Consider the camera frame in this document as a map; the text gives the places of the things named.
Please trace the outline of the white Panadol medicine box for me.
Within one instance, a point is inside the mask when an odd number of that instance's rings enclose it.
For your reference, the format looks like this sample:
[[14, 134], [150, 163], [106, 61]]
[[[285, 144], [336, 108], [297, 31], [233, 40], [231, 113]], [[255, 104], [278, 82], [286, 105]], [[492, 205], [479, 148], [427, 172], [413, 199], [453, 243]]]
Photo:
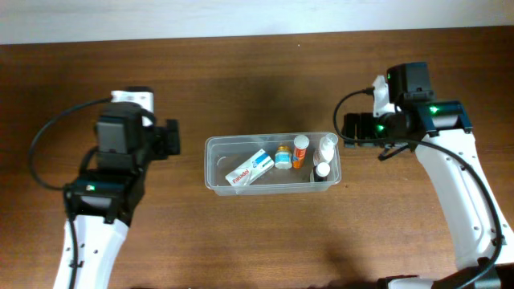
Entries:
[[273, 159], [263, 149], [257, 151], [236, 169], [225, 176], [232, 186], [247, 186], [263, 176], [275, 165]]

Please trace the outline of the black bottle white cap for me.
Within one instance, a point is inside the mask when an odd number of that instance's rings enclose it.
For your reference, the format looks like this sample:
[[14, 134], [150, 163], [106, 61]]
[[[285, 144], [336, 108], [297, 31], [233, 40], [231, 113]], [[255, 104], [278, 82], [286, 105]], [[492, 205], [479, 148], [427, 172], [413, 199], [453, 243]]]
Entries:
[[324, 182], [327, 181], [331, 168], [329, 163], [321, 162], [315, 165], [310, 173], [310, 182]]

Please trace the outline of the orange tube white cap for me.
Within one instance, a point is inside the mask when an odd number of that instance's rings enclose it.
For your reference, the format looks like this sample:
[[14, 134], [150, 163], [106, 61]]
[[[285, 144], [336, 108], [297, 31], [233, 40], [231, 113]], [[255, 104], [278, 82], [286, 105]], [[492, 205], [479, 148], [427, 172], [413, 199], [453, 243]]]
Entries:
[[294, 151], [292, 154], [292, 167], [294, 169], [300, 169], [303, 166], [309, 142], [310, 140], [305, 135], [295, 137], [293, 141]]

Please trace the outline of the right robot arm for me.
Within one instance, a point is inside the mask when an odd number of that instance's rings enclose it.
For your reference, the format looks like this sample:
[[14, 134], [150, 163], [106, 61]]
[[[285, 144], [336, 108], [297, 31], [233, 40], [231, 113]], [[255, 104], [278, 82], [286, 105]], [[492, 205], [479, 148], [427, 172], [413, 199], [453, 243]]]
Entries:
[[335, 127], [345, 146], [382, 147], [380, 161], [410, 150], [426, 170], [451, 232], [457, 271], [442, 279], [398, 275], [379, 288], [511, 288], [513, 230], [479, 162], [473, 126], [457, 100], [438, 101], [424, 62], [390, 67], [363, 93], [371, 113]]

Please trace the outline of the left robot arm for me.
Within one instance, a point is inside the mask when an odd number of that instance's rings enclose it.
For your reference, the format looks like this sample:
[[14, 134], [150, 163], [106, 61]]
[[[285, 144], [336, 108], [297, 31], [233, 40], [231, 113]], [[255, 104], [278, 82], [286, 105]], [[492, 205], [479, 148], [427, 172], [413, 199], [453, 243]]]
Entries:
[[149, 165], [181, 152], [177, 120], [157, 124], [153, 90], [112, 92], [95, 124], [97, 145], [63, 187], [67, 221], [56, 288], [106, 288], [137, 205]]

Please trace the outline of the white bottle clear cap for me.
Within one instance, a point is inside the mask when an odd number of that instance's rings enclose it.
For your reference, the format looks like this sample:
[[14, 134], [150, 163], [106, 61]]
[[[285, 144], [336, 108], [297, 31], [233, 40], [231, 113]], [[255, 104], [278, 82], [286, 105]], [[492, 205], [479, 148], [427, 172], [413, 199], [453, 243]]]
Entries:
[[318, 147], [313, 154], [313, 164], [317, 166], [321, 162], [330, 163], [334, 157], [337, 142], [338, 136], [334, 133], [328, 133], [321, 137]]

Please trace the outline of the small jar gold lid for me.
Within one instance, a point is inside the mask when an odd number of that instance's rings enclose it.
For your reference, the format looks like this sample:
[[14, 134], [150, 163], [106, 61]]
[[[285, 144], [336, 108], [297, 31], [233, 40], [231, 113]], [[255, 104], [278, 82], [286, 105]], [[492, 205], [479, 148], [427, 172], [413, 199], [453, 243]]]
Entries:
[[275, 153], [275, 167], [277, 169], [290, 169], [292, 167], [292, 151], [286, 145], [281, 145]]

